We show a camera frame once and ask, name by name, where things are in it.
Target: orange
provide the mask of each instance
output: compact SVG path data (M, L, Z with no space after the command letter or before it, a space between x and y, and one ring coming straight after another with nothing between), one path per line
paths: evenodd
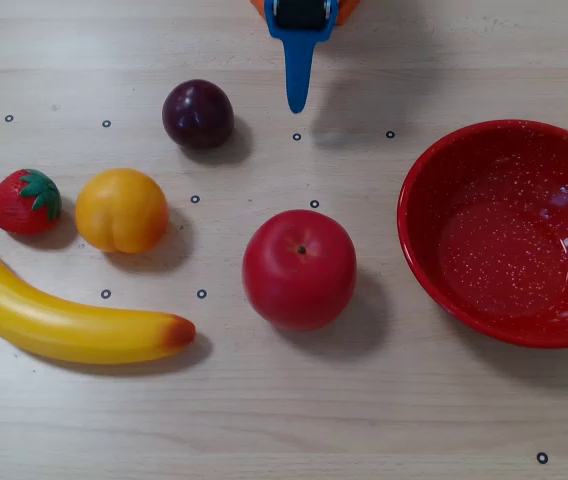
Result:
M141 253L166 232L168 204L151 177L116 168L84 186L77 197L75 223L84 240L100 250Z

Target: red strawberry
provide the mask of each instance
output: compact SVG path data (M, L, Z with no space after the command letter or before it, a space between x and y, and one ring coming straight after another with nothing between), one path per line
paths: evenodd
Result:
M35 235L53 228L62 201L53 181L33 169L18 170L0 183L0 228Z

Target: banana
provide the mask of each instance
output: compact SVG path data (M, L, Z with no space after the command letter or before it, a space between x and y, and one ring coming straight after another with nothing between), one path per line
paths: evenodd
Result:
M0 261L0 337L43 357L120 364L179 352L195 339L195 326L168 313L62 300L28 285Z

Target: speckled red bowl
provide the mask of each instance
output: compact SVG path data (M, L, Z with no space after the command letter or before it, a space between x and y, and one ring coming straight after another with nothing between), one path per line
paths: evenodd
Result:
M409 172L397 219L413 273L456 318L568 347L568 131L502 120L448 135Z

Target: plum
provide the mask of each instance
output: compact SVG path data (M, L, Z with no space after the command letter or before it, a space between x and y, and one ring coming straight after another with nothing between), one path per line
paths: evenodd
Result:
M178 85L164 102L162 120L168 136L187 149L219 147L235 125L230 100L221 88L206 80Z

